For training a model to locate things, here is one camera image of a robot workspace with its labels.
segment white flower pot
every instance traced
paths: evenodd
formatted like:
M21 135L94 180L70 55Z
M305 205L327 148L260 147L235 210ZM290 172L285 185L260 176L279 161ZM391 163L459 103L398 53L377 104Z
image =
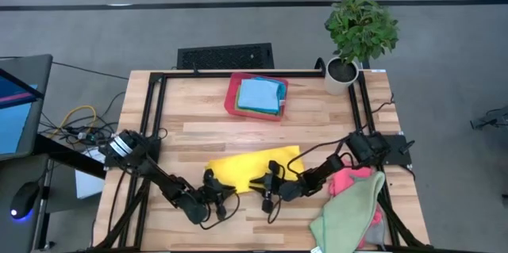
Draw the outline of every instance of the white flower pot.
M334 57L326 64L326 76L325 76L325 89L331 95L339 95L343 94L346 89L358 78L358 66L355 62L352 62L352 65L355 67L356 75L355 78L349 82L341 82L332 77L329 73L329 65L334 60L339 59L339 57Z

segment green leaves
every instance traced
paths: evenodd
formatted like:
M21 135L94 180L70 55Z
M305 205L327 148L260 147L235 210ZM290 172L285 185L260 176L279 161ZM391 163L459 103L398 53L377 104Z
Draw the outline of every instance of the green leaves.
M339 57L350 63L372 57L377 59L395 48L398 41L397 20L386 9L367 0L342 0L325 22Z

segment black vent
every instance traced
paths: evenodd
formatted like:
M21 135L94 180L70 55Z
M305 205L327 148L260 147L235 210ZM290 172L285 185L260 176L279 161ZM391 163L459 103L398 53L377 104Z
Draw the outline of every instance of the black vent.
M179 70L273 69L271 44L242 44L178 50Z

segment yellow cable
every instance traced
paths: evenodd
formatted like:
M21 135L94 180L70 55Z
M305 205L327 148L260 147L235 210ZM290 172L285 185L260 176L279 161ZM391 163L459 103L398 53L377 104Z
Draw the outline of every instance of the yellow cable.
M65 125L65 122L67 122L67 120L69 120L71 115L74 114L76 111L79 111L81 109L90 109L92 111L92 113L94 113L94 120L90 123L90 127L87 130L87 134L88 134L90 132L91 128L94 127L94 123L97 120L97 112L95 111L95 108L93 106L82 105L82 106L78 106L78 107L74 108L73 110L69 111L69 113L67 113L65 118L62 120L62 123L60 123L60 126L57 129L55 129L55 131L53 131L53 133L51 133L48 136L48 138L52 139L58 133L58 131L60 131L62 129L62 126Z

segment cable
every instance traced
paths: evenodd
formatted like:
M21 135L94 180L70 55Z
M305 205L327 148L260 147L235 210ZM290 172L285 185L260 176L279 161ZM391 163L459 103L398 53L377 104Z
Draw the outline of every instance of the cable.
M47 167L45 167L44 170L42 171L42 174L40 175L40 177L38 179L34 180L34 182L39 182L46 175L46 173L48 173L49 171L53 171L57 167L60 167L62 165L63 165L62 163L59 163L58 165L53 164L53 167L51 167L51 169L48 169Z
M68 64L66 64L66 63L57 63L57 62L53 62L53 63L54 63L55 65L60 65L60 66L64 66L64 67L70 67L70 68L74 68L74 69L76 69L76 70L86 71L86 72L89 72L89 73L92 73L92 74L96 74L96 75L105 75L105 76L109 76L109 77L111 77L111 78L129 80L129 78L122 77L122 76L120 76L120 75L112 75L112 74L107 74L107 73L103 73L103 72L100 72L100 71L87 70L87 69L85 69L85 68L71 66L71 65L68 65Z
M416 175L414 174L414 172L408 168L407 166L405 165L399 165L402 169L408 171L412 176L413 176L413 181L416 181Z
M480 128L485 126L485 125L491 125L491 126L494 126L495 128L499 128L499 126L508 126L508 124L504 124L504 123L497 123L497 119L493 119L491 121L485 121L483 119L479 119L479 121L482 121L483 124L480 125Z
M321 143L321 144L318 144L318 145L313 146L311 149L309 149L309 150L307 150L307 151L304 151L302 154L297 155L296 157L294 157L293 159L291 159L291 160L289 161L289 163L287 163L287 169L288 169L289 171L293 172L294 174L299 175L299 173L298 173L298 172L296 172L295 170L291 169L291 164L292 164L294 161L296 161L297 159L302 158L304 155L309 154L311 151L314 151L314 150L316 150L316 149L317 149L317 148L319 148L319 147L326 146L326 145L337 144L337 143L340 143L340 142L344 141L346 138L347 138L347 137L342 137L342 138L340 138L339 140L335 140L335 141L332 141L332 142L325 142L325 143Z
M202 222L207 222L212 216L212 209L210 208L209 203L206 203L206 210L208 210L208 216L206 216L206 218Z
M238 209L240 208L240 196L236 192L235 192L235 195L237 196L237 200L238 200L237 207L228 217L224 218L223 220L217 221L216 223L212 224L209 227L204 227L202 222L199 223L199 226L201 226L201 228L203 230L208 230L208 229L214 228L216 225L219 225L221 222L224 222L224 221L228 220L229 218L233 217L235 215L235 213L237 213Z
M23 57L21 57L21 56L0 56L0 59L20 59L20 58L23 58ZM57 63L57 62L52 62L52 63L54 63L55 65L63 66L63 67L70 67L70 68L74 68L76 70L86 71L86 72L89 72L89 73L92 73L92 74L96 74L96 75L105 75L105 76L109 76L111 78L129 80L129 78L122 77L120 75L112 75L112 74L107 74L107 73L103 73L103 72L100 72L100 71L92 71L92 70L88 70L86 68L75 67L75 66L72 66L72 65L68 65L66 63Z
M110 220L108 221L108 233L111 232L111 222L113 219L114 206L117 203L118 191L120 191L120 185L125 177L126 171L122 171L120 179L118 180L117 189L114 191L113 204L111 205Z
M351 154L349 154L349 153L345 152L344 154L340 155L340 156L339 156L339 158L340 158L340 159L342 159L342 157L344 157L345 155L348 155L348 156L349 156L349 161L351 161L351 168L353 168L353 167L354 167L354 165L355 165L355 161L354 161L354 159L352 158L352 155L351 155Z
M395 101L394 101L394 93L392 92L391 93L391 98L390 98L390 102L384 102L380 107L378 107L378 109L372 111L371 113L374 114L378 111L380 111L385 105L391 105L391 104L394 104Z
M104 111L104 113L101 115L102 117L104 117L108 111L110 111L111 109L111 106L113 105L113 102L119 97L121 96L122 94L125 94L124 91L122 91L121 93L118 93L117 95L114 96L114 98L111 100L110 104L108 105L108 108L106 108L106 111Z
M494 112L494 111L498 111L498 110L501 110L501 109L491 109L491 110L485 112L485 115L489 115L489 113Z
M166 138L166 137L167 137L168 132L167 132L167 129L165 129L165 128L159 128L159 131L160 131L160 130L164 130L164 131L166 132L166 135L164 135L164 137L160 137L160 138L159 138L159 139L161 139L161 140L162 140L162 139L164 139L164 138Z
M124 94L124 93L125 93L125 92L124 92L124 91L122 91L121 93L119 93L119 94L117 94L117 95L115 95L115 96L113 97L113 99L111 100L110 105L108 106L108 108L106 109L106 111L104 111L104 113L103 113L101 116L98 116L98 118L99 118L101 121L103 121L102 117L104 117L104 116L105 116L105 115L109 112L109 110L111 109L111 106L112 106L112 104L114 103L114 101L115 101L115 100L116 100L116 99L117 99L117 98L118 98L121 94ZM92 116L81 117L81 118L75 119L75 120L73 120L73 121L71 121L71 122L66 123L66 124L63 126L63 128L65 128L65 127L67 127L67 126L69 126L69 125L73 125L73 124L74 124L74 123L76 123L76 122L83 121L83 120L86 120L86 119L90 119L90 118L93 118L93 117L94 117L94 116L92 115Z
M69 117L75 113L76 111L79 111L81 109L90 109L92 111L92 113L94 113L94 120L90 123L90 128L88 128L88 130L86 131L86 133L89 133L90 130L91 130L91 127L94 125L95 121L97 120L97 112L95 111L95 108L93 106L90 106L90 105L83 105L83 106L78 106L76 108L74 108L73 110L71 110L69 113L67 113L67 115L65 116L65 118L62 120L62 123L60 123L60 126L58 129L56 129L53 133L51 133L48 138L49 139L52 139L55 134L58 133L58 131L60 131L62 129L62 126L64 126L65 122L67 122L67 120L69 119Z
M48 122L49 122L52 126L56 127L56 125L55 125L55 124L54 124L51 120L49 120L49 118L46 116L46 114L44 114L44 112L40 111L40 113L42 113L42 116L43 116L44 118L46 118L46 120L47 120L47 121L48 121Z
M285 169L284 167L282 167L282 169L283 169L283 176L282 176L282 180L284 180L284 179L285 179L285 177L286 177L286 169ZM277 219L277 217L279 216L279 213L280 213L280 208L282 207L282 199L283 199L283 197L282 197L280 194L278 194L278 196L279 196L279 200L278 200L278 201L277 201L277 202L273 205L273 208L271 209L270 213L268 214L268 218L267 218L267 222L268 222L268 224L272 224L272 223L274 223L274 222L275 222L275 220ZM270 220L270 217L271 217L271 215L273 214L273 212L274 212L275 208L277 208L277 213L275 214L275 216L273 217L273 219L272 219L272 220Z

